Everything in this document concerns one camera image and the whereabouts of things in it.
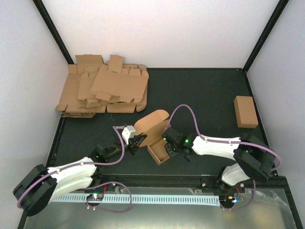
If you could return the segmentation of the right black frame post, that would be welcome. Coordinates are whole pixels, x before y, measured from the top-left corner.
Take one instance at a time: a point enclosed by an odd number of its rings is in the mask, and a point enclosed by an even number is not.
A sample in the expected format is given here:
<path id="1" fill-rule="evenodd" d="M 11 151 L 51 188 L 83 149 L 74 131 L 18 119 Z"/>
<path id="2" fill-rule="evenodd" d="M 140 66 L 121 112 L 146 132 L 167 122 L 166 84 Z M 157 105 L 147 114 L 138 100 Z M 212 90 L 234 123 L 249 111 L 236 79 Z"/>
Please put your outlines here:
<path id="1" fill-rule="evenodd" d="M 265 25 L 261 35 L 259 36 L 254 48 L 252 49 L 245 65 L 243 66 L 243 71 L 245 73 L 247 73 L 250 70 L 252 64 L 254 63 L 255 59 L 257 58 L 264 43 L 266 42 L 267 38 L 269 37 L 271 31 L 273 30 L 274 26 L 276 25 L 277 21 L 279 20 L 280 16 L 282 15 L 282 13 L 288 3 L 289 3 L 289 0 L 279 0 L 278 1 L 269 20 L 267 21 L 267 24 Z"/>

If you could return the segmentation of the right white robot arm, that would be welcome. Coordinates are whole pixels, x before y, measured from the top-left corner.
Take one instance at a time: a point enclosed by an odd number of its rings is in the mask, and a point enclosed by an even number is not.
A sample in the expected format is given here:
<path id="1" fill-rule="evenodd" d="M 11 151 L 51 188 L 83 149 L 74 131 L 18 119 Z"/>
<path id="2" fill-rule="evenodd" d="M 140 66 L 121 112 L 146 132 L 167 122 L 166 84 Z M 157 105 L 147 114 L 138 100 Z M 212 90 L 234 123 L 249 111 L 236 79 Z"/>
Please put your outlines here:
<path id="1" fill-rule="evenodd" d="M 275 155 L 271 149 L 259 145 L 259 139 L 245 134 L 235 138 L 217 138 L 204 135 L 183 135 L 172 127 L 162 134 L 169 155 L 182 154 L 186 160 L 190 155 L 217 156 L 235 161 L 226 166 L 217 179 L 217 188 L 228 192 L 236 184 L 246 180 L 266 182 L 272 171 Z"/>

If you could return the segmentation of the folded brown cardboard box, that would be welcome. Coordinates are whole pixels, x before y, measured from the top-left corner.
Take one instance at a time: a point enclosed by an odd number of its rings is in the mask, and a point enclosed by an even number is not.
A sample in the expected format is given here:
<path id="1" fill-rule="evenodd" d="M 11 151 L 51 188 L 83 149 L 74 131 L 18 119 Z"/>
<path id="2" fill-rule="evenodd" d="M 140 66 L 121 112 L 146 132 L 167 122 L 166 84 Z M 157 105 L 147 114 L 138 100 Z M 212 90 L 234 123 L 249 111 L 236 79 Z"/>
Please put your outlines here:
<path id="1" fill-rule="evenodd" d="M 251 96 L 236 96 L 234 109 L 239 128 L 256 128 L 258 126 L 254 100 Z"/>

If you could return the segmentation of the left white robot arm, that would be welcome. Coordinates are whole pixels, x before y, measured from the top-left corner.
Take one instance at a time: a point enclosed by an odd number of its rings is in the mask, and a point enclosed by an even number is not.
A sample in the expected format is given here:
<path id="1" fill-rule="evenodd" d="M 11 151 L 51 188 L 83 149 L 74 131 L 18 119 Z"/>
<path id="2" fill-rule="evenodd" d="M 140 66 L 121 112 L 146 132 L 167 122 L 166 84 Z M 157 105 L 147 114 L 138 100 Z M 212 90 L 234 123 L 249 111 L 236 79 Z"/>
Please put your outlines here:
<path id="1" fill-rule="evenodd" d="M 141 134 L 127 141 L 121 139 L 118 144 L 97 146 L 89 156 L 63 166 L 35 166 L 13 190 L 17 207 L 30 217 L 57 197 L 72 191 L 98 190 L 102 186 L 99 168 L 118 164 L 126 152 L 133 154 L 146 137 Z"/>

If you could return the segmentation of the stack of flat cardboard blanks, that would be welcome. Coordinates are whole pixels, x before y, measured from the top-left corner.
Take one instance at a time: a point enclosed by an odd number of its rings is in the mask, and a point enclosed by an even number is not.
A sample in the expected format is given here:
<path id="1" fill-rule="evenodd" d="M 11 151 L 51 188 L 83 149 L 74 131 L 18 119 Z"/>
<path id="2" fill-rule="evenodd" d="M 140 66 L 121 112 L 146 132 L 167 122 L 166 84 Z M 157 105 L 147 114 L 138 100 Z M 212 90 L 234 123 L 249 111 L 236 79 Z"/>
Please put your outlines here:
<path id="1" fill-rule="evenodd" d="M 98 113 L 134 113 L 145 109 L 149 74 L 142 64 L 128 64 L 124 57 L 76 55 L 56 111 L 62 117 L 91 118 Z"/>

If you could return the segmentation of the black frame post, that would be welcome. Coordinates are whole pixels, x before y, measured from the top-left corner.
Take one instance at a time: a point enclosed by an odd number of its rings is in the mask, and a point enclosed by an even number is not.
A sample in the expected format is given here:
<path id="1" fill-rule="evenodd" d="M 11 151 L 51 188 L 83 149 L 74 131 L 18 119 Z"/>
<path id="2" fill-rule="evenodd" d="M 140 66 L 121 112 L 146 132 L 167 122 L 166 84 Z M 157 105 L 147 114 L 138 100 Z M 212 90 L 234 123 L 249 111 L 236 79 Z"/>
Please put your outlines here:
<path id="1" fill-rule="evenodd" d="M 264 43 L 266 42 L 267 38 L 269 37 L 271 31 L 273 30 L 274 26 L 276 25 L 277 21 L 279 20 L 280 16 L 282 15 L 282 13 L 288 3 L 289 3 L 289 0 L 279 0 L 278 1 L 269 20 L 267 21 L 267 24 L 265 25 L 261 35 L 259 36 L 254 48 L 252 49 L 245 65 L 243 66 L 243 71 L 245 73 L 247 73 L 250 70 L 252 64 L 254 63 L 255 59 L 257 58 Z"/>
<path id="2" fill-rule="evenodd" d="M 36 9 L 38 10 L 40 16 L 42 17 L 45 25 L 47 26 L 49 32 L 51 33 L 54 41 L 56 42 L 59 50 L 61 51 L 64 59 L 66 60 L 67 64 L 74 64 L 74 61 L 64 43 L 62 40 L 48 10 L 46 9 L 44 3 L 42 0 L 32 0 L 34 3 Z"/>

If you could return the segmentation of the left black frame post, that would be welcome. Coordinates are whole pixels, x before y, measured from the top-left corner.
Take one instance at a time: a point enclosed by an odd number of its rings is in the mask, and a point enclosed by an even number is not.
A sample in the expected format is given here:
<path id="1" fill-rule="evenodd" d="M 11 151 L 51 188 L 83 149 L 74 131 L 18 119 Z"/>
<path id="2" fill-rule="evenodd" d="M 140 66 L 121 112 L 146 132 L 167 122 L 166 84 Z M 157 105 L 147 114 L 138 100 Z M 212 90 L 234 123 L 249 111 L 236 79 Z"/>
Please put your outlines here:
<path id="1" fill-rule="evenodd" d="M 56 42 L 59 50 L 61 51 L 64 59 L 66 60 L 67 64 L 74 64 L 74 61 L 64 43 L 62 40 L 48 10 L 46 9 L 44 3 L 42 0 L 32 0 L 34 3 L 36 9 L 38 10 L 40 16 L 42 17 L 45 25 L 47 26 L 49 32 L 51 33 L 54 41 Z"/>

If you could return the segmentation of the metal base plate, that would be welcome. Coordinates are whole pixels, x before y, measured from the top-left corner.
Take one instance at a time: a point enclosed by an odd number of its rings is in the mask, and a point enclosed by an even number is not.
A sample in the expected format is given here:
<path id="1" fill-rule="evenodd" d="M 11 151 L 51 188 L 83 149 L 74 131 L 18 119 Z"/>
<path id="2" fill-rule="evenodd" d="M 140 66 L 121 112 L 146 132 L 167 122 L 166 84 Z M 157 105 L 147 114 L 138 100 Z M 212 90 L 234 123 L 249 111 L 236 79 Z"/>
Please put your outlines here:
<path id="1" fill-rule="evenodd" d="M 216 196 L 192 189 L 117 188 L 104 194 Z M 281 189 L 248 188 L 220 206 L 51 202 L 26 229 L 298 229 Z"/>

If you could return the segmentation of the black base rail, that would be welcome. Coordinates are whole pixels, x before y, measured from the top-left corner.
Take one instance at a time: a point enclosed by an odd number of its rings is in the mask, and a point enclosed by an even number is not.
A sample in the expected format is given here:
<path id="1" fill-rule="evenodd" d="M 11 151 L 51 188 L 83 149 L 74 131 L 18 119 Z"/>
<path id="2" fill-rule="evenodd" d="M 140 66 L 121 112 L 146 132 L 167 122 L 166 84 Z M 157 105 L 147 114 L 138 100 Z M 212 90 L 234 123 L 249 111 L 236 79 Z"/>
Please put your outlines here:
<path id="1" fill-rule="evenodd" d="M 119 174 L 102 174 L 96 179 L 95 184 L 105 182 L 120 182 L 127 187 L 190 187 L 190 188 L 208 188 L 215 187 L 218 176 L 204 175 L 119 175 Z M 253 181 L 242 181 L 244 187 L 253 187 Z M 283 188 L 288 186 L 287 179 L 282 176 L 269 177 L 266 182 L 256 181 L 258 188 Z"/>

